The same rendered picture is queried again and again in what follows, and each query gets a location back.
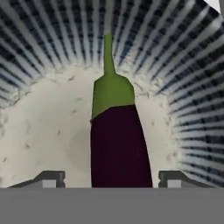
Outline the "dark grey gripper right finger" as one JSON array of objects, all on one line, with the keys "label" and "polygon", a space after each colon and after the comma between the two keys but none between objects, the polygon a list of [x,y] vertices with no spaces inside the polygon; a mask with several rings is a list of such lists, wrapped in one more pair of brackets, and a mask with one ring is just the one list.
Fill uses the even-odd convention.
[{"label": "dark grey gripper right finger", "polygon": [[159,188],[211,188],[210,185],[188,178],[182,171],[160,171],[158,178]]}]

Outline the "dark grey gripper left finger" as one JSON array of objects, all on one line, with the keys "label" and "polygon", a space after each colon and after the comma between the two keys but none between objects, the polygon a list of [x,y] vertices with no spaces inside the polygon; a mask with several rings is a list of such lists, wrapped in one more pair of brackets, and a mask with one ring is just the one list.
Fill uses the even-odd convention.
[{"label": "dark grey gripper left finger", "polygon": [[12,185],[11,188],[65,188],[64,171],[42,171],[33,179]]}]

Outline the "purple eggplant with green stem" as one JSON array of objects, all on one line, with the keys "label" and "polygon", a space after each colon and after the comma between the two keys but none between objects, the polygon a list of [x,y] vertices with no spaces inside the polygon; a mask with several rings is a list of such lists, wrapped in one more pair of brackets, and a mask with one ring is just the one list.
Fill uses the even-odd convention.
[{"label": "purple eggplant with green stem", "polygon": [[90,156],[93,188],[151,188],[151,166],[130,81],[115,70],[104,36],[104,74],[94,82]]}]

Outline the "blue striped white bowl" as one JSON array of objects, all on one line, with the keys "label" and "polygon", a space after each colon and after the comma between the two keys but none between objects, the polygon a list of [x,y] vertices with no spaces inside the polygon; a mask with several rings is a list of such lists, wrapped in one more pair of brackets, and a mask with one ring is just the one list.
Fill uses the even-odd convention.
[{"label": "blue striped white bowl", "polygon": [[89,186],[105,34],[151,169],[224,187],[224,17],[206,0],[0,0],[0,186],[43,170]]}]

